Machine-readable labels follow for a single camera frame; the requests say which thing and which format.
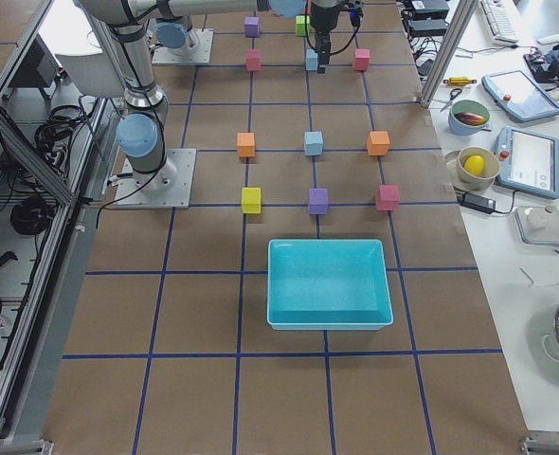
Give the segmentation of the light blue block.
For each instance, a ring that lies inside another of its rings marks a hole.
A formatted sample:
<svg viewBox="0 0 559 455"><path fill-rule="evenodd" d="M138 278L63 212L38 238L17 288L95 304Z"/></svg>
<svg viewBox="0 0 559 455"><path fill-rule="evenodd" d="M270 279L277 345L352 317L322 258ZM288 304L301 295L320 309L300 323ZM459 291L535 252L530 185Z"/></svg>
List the light blue block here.
<svg viewBox="0 0 559 455"><path fill-rule="evenodd" d="M308 131L304 133L304 153L307 156L322 155L324 147L321 131Z"/></svg>
<svg viewBox="0 0 559 455"><path fill-rule="evenodd" d="M305 52L305 69L308 72L317 72L318 54L314 49L307 48Z"/></svg>

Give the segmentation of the green block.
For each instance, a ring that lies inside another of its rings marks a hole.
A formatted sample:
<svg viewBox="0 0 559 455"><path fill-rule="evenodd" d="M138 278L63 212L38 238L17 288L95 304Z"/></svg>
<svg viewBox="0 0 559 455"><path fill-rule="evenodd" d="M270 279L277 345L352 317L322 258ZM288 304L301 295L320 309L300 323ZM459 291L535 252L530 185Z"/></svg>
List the green block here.
<svg viewBox="0 0 559 455"><path fill-rule="evenodd" d="M310 33L310 21L308 14L300 14L295 18L295 34L297 37L308 37Z"/></svg>

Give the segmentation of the far right pink block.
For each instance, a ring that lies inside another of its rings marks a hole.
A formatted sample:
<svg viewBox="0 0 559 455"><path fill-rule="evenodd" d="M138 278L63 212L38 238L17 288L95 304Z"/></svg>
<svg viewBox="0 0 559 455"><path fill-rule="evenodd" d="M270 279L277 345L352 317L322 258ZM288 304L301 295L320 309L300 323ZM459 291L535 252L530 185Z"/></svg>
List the far right pink block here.
<svg viewBox="0 0 559 455"><path fill-rule="evenodd" d="M352 60L352 69L359 72L365 72L370 67L370 49L358 47L354 51Z"/></svg>

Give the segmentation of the pink block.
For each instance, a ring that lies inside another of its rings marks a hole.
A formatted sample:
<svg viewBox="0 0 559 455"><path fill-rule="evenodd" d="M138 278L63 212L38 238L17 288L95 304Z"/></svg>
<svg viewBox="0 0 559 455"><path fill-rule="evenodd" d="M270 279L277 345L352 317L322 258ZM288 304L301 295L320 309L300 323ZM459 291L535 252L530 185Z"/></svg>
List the pink block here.
<svg viewBox="0 0 559 455"><path fill-rule="evenodd" d="M354 51L352 60L352 69L359 72L365 72L370 67L370 49L358 47Z"/></svg>
<svg viewBox="0 0 559 455"><path fill-rule="evenodd" d="M261 52L256 48L251 48L246 51L245 67L249 72L261 71Z"/></svg>
<svg viewBox="0 0 559 455"><path fill-rule="evenodd" d="M380 185L374 198L378 211L395 211L401 202L399 187L397 185Z"/></svg>

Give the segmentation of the far left pink block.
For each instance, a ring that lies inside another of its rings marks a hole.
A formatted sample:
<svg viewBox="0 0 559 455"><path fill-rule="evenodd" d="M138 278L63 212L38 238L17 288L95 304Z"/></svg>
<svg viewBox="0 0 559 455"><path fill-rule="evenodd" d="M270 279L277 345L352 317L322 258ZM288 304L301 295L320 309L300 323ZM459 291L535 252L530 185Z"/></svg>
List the far left pink block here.
<svg viewBox="0 0 559 455"><path fill-rule="evenodd" d="M256 48L251 48L246 51L245 67L249 72L261 71L261 52Z"/></svg>

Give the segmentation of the far purple block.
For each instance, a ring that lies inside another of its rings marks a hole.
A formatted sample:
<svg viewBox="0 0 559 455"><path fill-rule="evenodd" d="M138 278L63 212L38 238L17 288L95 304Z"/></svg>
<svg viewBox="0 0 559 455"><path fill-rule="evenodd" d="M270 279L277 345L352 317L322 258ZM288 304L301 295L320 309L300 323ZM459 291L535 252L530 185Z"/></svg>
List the far purple block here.
<svg viewBox="0 0 559 455"><path fill-rule="evenodd" d="M261 35L261 22L258 16L247 16L243 22L244 36L258 38Z"/></svg>

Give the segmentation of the purple block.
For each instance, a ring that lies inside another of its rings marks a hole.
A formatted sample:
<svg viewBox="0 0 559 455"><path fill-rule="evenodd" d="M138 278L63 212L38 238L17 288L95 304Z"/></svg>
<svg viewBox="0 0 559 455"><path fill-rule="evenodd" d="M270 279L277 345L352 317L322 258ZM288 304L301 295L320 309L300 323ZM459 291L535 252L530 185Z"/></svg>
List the purple block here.
<svg viewBox="0 0 559 455"><path fill-rule="evenodd" d="M244 36L258 38L261 35L261 22L258 16L247 16L243 22Z"/></svg>
<svg viewBox="0 0 559 455"><path fill-rule="evenodd" d="M325 188L311 188L308 193L310 215L324 215L329 209L329 191Z"/></svg>

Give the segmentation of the right orange block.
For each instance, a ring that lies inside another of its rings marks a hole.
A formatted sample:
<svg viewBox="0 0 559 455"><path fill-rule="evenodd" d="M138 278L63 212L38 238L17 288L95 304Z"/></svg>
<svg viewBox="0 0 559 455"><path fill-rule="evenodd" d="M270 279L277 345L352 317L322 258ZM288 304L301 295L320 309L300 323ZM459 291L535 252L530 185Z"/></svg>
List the right orange block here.
<svg viewBox="0 0 559 455"><path fill-rule="evenodd" d="M387 131L370 131L367 138L367 152L370 156L385 156L390 148Z"/></svg>

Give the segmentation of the orange block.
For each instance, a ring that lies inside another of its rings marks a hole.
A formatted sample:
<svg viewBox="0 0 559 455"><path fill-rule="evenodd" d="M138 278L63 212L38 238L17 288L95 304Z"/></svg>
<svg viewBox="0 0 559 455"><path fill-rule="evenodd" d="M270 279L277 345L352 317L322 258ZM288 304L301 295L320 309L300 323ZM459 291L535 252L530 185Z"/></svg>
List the orange block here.
<svg viewBox="0 0 559 455"><path fill-rule="evenodd" d="M236 138L238 157L249 158L256 154L255 134L251 132L239 132Z"/></svg>
<svg viewBox="0 0 559 455"><path fill-rule="evenodd" d="M390 148L387 131L370 131L367 138L367 152L370 156L385 156Z"/></svg>

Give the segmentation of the left orange block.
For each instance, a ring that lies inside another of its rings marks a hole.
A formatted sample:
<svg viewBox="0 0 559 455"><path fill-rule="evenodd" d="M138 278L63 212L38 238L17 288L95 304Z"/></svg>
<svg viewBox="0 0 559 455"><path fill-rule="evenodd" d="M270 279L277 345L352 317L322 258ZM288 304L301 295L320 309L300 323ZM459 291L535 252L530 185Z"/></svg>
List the left orange block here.
<svg viewBox="0 0 559 455"><path fill-rule="evenodd" d="M238 157L249 158L256 154L255 134L251 132L239 132L236 138Z"/></svg>

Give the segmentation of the scissors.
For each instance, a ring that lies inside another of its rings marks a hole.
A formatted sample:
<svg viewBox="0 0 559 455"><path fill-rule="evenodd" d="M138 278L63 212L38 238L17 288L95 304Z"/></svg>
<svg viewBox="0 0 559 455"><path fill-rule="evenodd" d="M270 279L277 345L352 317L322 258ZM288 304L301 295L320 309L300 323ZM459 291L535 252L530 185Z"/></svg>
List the scissors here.
<svg viewBox="0 0 559 455"><path fill-rule="evenodd" d="M445 103L445 105L441 108L441 111L446 111L452 107L456 98L462 93L462 89L460 87L454 88L449 93L449 100Z"/></svg>

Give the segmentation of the near purple block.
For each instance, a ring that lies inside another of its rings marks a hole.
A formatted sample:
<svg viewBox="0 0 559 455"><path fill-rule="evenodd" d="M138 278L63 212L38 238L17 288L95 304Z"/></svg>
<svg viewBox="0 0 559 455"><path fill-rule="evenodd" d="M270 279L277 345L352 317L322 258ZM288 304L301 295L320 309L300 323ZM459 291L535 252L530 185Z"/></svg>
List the near purple block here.
<svg viewBox="0 0 559 455"><path fill-rule="evenodd" d="M329 209L329 191L325 188L311 188L308 193L310 215L324 215Z"/></svg>

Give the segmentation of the green bowl with fruit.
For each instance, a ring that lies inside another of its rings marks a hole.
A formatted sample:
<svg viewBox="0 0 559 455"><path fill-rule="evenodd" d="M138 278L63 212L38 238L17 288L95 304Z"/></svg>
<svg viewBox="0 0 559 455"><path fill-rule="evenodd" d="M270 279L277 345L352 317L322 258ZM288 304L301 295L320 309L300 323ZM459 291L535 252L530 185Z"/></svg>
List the green bowl with fruit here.
<svg viewBox="0 0 559 455"><path fill-rule="evenodd" d="M459 136L480 131L490 120L488 109L475 100L459 100L449 108L449 130Z"/></svg>

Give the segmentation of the yellow block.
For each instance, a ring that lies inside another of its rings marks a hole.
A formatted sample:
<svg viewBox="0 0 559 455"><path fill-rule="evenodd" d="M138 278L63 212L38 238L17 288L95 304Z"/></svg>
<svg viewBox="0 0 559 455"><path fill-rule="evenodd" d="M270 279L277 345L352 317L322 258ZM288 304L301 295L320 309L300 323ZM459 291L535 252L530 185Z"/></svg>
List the yellow block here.
<svg viewBox="0 0 559 455"><path fill-rule="evenodd" d="M241 207L243 214L261 214L261 188L242 188Z"/></svg>

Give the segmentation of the near pink block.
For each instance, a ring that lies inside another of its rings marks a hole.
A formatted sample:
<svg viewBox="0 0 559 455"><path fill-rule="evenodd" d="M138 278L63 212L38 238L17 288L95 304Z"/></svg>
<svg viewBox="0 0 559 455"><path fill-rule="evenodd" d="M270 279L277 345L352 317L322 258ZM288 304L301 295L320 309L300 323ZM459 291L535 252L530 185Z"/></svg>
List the near pink block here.
<svg viewBox="0 0 559 455"><path fill-rule="evenodd" d="M380 185L374 198L378 211L395 211L401 202L399 187L397 185Z"/></svg>

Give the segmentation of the white keyboard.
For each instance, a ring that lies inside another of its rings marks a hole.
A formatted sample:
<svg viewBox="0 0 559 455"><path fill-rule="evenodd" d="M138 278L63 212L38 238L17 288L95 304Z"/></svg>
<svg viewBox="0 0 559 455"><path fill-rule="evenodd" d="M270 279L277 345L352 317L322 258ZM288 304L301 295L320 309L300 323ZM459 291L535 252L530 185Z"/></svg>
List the white keyboard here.
<svg viewBox="0 0 559 455"><path fill-rule="evenodd" d="M495 45L516 45L519 36L515 32L503 1L479 0L478 10L491 42Z"/></svg>

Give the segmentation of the yellow lemon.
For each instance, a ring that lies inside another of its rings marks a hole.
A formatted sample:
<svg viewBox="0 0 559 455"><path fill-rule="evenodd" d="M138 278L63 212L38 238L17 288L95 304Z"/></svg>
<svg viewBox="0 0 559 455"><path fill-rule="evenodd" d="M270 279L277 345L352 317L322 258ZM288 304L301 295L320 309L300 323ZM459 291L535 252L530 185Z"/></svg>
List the yellow lemon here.
<svg viewBox="0 0 559 455"><path fill-rule="evenodd" d="M485 168L485 159L482 155L468 155L463 161L462 167L469 174L480 177Z"/></svg>

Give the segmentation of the upper teach pendant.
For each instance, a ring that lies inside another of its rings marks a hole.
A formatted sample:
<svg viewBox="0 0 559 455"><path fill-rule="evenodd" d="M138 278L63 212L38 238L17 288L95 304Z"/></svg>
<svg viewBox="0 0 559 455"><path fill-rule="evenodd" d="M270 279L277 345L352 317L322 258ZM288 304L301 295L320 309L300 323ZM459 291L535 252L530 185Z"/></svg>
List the upper teach pendant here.
<svg viewBox="0 0 559 455"><path fill-rule="evenodd" d="M481 83L496 104L517 122L559 116L559 103L521 70L485 75Z"/></svg>

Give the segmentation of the teach pendant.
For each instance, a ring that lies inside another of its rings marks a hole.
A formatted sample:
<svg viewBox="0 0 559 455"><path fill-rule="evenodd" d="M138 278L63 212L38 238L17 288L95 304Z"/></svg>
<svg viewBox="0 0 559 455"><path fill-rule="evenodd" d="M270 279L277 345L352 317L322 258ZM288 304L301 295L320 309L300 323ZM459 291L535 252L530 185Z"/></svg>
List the teach pendant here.
<svg viewBox="0 0 559 455"><path fill-rule="evenodd" d="M558 138L504 127L496 138L495 155L498 186L549 200L559 197Z"/></svg>
<svg viewBox="0 0 559 455"><path fill-rule="evenodd" d="M485 75L481 83L496 104L517 122L559 116L559 103L521 70Z"/></svg>

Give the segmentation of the beige bowl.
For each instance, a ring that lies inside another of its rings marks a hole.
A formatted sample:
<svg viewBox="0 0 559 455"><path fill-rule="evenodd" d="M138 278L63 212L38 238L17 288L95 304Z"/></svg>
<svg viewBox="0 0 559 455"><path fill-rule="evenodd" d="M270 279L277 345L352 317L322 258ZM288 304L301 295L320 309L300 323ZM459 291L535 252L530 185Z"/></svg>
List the beige bowl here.
<svg viewBox="0 0 559 455"><path fill-rule="evenodd" d="M466 190L484 190L494 183L500 164L494 154L479 147L468 147L456 158L457 182Z"/></svg>

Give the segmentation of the black power adapter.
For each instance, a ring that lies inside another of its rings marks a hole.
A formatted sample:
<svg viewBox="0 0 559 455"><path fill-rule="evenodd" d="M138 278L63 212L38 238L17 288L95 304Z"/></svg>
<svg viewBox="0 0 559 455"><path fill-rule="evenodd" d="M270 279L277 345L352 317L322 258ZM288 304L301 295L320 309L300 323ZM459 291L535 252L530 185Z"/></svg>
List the black power adapter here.
<svg viewBox="0 0 559 455"><path fill-rule="evenodd" d="M496 212L496 201L471 192L463 192L457 196L459 204L468 209L472 209L485 214Z"/></svg>

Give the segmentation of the lower teach pendant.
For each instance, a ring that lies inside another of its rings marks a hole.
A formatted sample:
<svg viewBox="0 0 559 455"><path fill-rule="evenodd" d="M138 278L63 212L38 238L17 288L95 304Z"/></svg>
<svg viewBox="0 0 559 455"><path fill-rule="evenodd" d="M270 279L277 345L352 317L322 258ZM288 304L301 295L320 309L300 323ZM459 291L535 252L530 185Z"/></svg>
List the lower teach pendant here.
<svg viewBox="0 0 559 455"><path fill-rule="evenodd" d="M495 155L498 186L549 200L559 197L558 138L504 127L496 138Z"/></svg>

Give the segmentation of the teal plastic tray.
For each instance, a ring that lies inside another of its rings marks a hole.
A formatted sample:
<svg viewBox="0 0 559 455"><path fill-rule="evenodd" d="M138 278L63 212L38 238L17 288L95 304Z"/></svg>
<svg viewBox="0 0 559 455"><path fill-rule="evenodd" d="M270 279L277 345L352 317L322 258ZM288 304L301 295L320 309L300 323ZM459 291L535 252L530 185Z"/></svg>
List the teal plastic tray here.
<svg viewBox="0 0 559 455"><path fill-rule="evenodd" d="M377 239L274 239L267 322L275 330L376 331L394 321Z"/></svg>

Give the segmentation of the kitchen scale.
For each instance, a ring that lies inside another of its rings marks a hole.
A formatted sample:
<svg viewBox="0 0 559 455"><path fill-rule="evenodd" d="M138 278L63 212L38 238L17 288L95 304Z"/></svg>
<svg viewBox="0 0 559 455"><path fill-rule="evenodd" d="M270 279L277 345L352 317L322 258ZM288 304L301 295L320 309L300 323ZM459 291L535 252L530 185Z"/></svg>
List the kitchen scale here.
<svg viewBox="0 0 559 455"><path fill-rule="evenodd" d="M559 209L555 206L518 207L514 219L525 244L559 246Z"/></svg>

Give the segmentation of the aluminium frame post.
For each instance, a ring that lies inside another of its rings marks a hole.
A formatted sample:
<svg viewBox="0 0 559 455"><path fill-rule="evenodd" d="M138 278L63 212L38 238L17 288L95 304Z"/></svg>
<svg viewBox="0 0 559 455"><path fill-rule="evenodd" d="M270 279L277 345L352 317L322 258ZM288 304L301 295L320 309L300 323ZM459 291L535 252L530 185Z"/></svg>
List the aluminium frame post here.
<svg viewBox="0 0 559 455"><path fill-rule="evenodd" d="M478 1L477 0L460 0L454 10L451 21L449 22L447 31L442 39L442 44L436 56L435 62L427 76L426 82L419 97L420 105L428 108L436 94L444 76L448 65L450 64L458 44L467 29L468 24L473 16Z"/></svg>

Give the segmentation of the yellow handled tool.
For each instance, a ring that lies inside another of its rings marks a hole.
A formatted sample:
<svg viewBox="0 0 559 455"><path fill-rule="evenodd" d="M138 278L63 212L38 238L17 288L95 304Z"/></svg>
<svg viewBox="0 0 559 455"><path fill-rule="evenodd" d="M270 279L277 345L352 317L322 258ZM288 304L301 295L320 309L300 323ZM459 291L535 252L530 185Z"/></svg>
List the yellow handled tool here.
<svg viewBox="0 0 559 455"><path fill-rule="evenodd" d="M464 87L464 86L468 86L471 84L475 84L478 81L476 79L471 79L468 77L451 77L448 79L444 79L442 81L445 85L447 86L451 86L451 87Z"/></svg>

